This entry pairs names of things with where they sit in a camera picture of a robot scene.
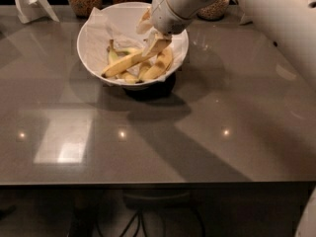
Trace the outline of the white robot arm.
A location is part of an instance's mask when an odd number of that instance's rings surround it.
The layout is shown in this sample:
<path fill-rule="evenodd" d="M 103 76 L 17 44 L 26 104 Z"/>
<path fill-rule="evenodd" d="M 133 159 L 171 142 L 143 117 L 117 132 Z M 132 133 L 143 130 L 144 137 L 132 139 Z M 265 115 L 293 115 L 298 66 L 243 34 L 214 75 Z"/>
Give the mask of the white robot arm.
<path fill-rule="evenodd" d="M 179 34 L 205 5 L 217 0 L 152 0 L 148 24 Z M 243 21 L 253 23 L 299 73 L 289 83 L 257 46 L 228 39 L 231 71 L 219 89 L 218 108 L 203 107 L 198 119 L 207 131 L 219 166 L 209 176 L 266 195 L 301 186 L 316 176 L 316 133 L 300 105 L 315 100 L 314 0 L 235 0 Z"/>

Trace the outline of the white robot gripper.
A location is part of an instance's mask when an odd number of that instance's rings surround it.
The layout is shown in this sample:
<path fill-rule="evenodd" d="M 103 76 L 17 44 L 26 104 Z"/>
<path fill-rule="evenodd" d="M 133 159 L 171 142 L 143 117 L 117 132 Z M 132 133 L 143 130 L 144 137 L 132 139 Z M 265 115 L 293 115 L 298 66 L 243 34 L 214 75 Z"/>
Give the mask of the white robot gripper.
<path fill-rule="evenodd" d="M 152 0 L 151 9 L 147 8 L 136 26 L 136 32 L 144 35 L 143 56 L 154 56 L 171 42 L 170 35 L 178 35 L 193 21 L 199 9 L 217 0 Z"/>

